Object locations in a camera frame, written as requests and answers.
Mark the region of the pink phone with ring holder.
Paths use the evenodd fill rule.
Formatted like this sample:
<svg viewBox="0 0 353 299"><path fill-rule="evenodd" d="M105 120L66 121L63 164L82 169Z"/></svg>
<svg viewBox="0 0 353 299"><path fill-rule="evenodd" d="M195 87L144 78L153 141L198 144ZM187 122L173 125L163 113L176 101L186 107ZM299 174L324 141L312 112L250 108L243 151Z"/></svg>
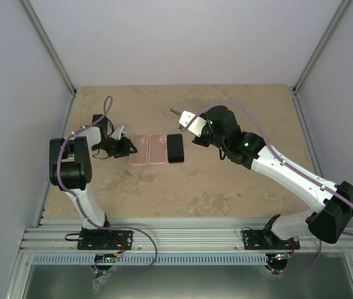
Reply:
<svg viewBox="0 0 353 299"><path fill-rule="evenodd" d="M136 147L137 152L130 154L128 162L131 165L143 166L147 162L148 152L148 136L147 135L133 135L132 144Z"/></svg>

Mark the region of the light pink phone case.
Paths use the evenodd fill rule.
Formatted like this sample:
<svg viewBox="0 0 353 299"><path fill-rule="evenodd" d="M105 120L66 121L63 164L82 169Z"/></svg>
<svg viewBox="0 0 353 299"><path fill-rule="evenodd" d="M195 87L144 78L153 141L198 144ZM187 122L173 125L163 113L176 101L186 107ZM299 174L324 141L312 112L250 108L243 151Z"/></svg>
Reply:
<svg viewBox="0 0 353 299"><path fill-rule="evenodd" d="M151 164L163 164L167 161L167 136L153 134L150 136L149 162Z"/></svg>

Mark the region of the purple phone black screen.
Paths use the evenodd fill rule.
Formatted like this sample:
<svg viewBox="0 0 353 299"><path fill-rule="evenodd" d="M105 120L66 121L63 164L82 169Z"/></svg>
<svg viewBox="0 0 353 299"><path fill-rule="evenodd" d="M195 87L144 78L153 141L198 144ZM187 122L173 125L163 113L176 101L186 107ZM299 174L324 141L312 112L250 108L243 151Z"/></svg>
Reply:
<svg viewBox="0 0 353 299"><path fill-rule="evenodd" d="M167 135L167 156L170 164L183 163L185 161L181 134Z"/></svg>

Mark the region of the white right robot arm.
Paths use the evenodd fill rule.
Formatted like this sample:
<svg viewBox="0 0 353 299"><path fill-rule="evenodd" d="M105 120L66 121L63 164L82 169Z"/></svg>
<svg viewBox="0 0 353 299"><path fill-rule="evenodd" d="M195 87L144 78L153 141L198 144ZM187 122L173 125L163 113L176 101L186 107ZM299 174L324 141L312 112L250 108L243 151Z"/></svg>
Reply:
<svg viewBox="0 0 353 299"><path fill-rule="evenodd" d="M353 217L353 185L319 177L285 157L263 137L242 131L235 114L225 106L199 115L183 112L179 124L194 134L194 144L217 147L221 160L229 159L276 181L308 205L304 212L272 216L259 232L266 246L276 249L289 239L311 235L328 244L338 241Z"/></svg>

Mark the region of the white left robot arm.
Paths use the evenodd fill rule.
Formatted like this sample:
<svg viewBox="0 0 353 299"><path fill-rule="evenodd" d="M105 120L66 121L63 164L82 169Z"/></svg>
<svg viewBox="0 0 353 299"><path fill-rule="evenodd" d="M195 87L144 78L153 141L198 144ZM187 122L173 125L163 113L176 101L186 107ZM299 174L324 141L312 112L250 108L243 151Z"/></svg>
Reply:
<svg viewBox="0 0 353 299"><path fill-rule="evenodd" d="M91 125L81 127L68 138L54 138L49 142L51 184L66 193L79 212L82 219L79 242L94 243L100 249L110 247L114 235L90 187L90 151L103 150L109 158L123 158L138 152L122 132L118 138L112 138L108 134L109 124L106 116L96 114L92 117Z"/></svg>

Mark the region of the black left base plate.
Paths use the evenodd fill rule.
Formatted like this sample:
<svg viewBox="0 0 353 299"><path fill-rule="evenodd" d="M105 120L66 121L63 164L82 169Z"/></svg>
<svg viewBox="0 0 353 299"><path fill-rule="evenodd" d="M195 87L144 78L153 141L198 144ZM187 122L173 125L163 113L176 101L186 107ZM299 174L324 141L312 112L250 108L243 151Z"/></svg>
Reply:
<svg viewBox="0 0 353 299"><path fill-rule="evenodd" d="M77 249L126 251L132 248L132 241L131 230L82 229L77 241Z"/></svg>

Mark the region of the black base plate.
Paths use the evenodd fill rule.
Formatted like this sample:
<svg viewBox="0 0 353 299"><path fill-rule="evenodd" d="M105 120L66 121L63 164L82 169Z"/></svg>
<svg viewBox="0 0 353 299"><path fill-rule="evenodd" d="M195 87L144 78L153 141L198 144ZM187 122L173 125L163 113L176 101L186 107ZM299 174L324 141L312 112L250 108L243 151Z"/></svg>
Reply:
<svg viewBox="0 0 353 299"><path fill-rule="evenodd" d="M77 249L126 251L132 248L132 241L131 230L82 229L77 241Z"/></svg>
<svg viewBox="0 0 353 299"><path fill-rule="evenodd" d="M241 238L245 250L298 250L301 248L298 238L281 240L268 230L242 228Z"/></svg>

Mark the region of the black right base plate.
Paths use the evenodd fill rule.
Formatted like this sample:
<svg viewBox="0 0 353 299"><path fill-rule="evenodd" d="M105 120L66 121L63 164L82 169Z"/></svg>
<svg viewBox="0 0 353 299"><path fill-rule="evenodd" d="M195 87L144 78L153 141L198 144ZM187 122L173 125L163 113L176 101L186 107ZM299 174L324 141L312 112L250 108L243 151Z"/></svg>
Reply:
<svg viewBox="0 0 353 299"><path fill-rule="evenodd" d="M268 230L242 228L241 238L245 250L298 250L301 248L298 238L281 240Z"/></svg>

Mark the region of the aluminium rail frame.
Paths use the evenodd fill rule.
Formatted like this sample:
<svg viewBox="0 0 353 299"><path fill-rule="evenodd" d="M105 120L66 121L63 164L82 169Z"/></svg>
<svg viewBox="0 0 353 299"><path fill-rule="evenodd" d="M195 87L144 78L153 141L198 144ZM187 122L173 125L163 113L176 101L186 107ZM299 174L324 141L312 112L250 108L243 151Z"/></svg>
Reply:
<svg viewBox="0 0 353 299"><path fill-rule="evenodd" d="M106 157L105 151L90 151L95 200L105 212L109 230L131 230L132 248L116 250L78 250L82 228L75 219L42 217L22 236L16 264L6 298L353 298L353 226L349 223L335 244L313 235L297 237L298 250L245 250L241 238L244 227L262 230L276 211L266 217L178 217L114 218L99 204L98 186L110 181L109 197L120 203L121 195L141 195L152 203L157 195L176 194L175 206L191 195L205 197L225 192L233 199L248 199L244 184L249 178L276 181L220 159L217 147L194 144L187 139L182 164L131 165L127 157ZM272 259L266 265L33 265L37 254L290 254L283 261Z"/></svg>

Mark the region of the left aluminium corner post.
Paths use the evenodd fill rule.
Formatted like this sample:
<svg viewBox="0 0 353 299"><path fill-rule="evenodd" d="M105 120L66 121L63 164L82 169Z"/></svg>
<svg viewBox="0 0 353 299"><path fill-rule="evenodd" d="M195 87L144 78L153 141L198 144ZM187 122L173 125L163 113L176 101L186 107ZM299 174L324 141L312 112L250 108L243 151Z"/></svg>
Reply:
<svg viewBox="0 0 353 299"><path fill-rule="evenodd" d="M65 83L66 87L68 88L70 94L74 97L76 94L76 88L74 87L63 63L60 60L42 22L39 19L33 5L29 0L20 0L20 5L22 6L26 16L29 18L34 30L36 31L38 37L40 38L42 45L44 46L46 52L49 54L57 73L60 75L62 81Z"/></svg>

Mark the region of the aluminium corner post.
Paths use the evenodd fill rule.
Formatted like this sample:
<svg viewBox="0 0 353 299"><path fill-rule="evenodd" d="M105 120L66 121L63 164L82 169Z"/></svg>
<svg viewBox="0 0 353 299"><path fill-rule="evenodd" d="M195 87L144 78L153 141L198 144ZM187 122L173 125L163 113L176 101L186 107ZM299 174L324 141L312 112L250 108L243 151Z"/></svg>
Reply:
<svg viewBox="0 0 353 299"><path fill-rule="evenodd" d="M62 81L65 83L66 87L68 88L70 94L74 97L76 94L76 88L74 87L63 63L60 60L42 22L39 19L33 5L29 0L20 0L20 5L22 6L26 16L29 18L34 30L36 31L38 37L40 38L42 45L44 46L46 52L49 54L57 73L60 75Z"/></svg>
<svg viewBox="0 0 353 299"><path fill-rule="evenodd" d="M353 0L343 0L340 1L335 13L333 14L330 22L328 23L324 33L322 34L319 42L317 43L314 51L312 52L307 64L305 65L303 71L301 72L299 78L297 79L295 85L292 87L291 91L294 96L297 96L300 89L304 85L306 79L311 73L312 69L316 65L317 61L320 59L322 53L327 47L328 43L332 39L335 31L342 22L344 16L347 14L349 8L351 7Z"/></svg>

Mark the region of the right aluminium corner post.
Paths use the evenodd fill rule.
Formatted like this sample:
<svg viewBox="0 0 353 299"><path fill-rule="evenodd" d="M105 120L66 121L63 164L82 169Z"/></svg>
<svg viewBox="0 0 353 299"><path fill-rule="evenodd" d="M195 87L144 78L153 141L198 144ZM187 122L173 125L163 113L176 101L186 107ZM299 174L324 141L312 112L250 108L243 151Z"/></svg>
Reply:
<svg viewBox="0 0 353 299"><path fill-rule="evenodd" d="M351 7L353 0L343 0L340 1L335 13L333 14L330 22L328 23L324 33L322 34L319 42L317 43L314 51L312 52L307 64L305 65L303 71L301 72L299 78L297 79L295 85L292 87L291 91L294 96L297 96L300 89L304 85L306 79L311 73L312 69L316 65L317 61L320 59L322 53L327 47L328 43L332 39L335 31L342 22L344 16L347 14L349 8Z"/></svg>

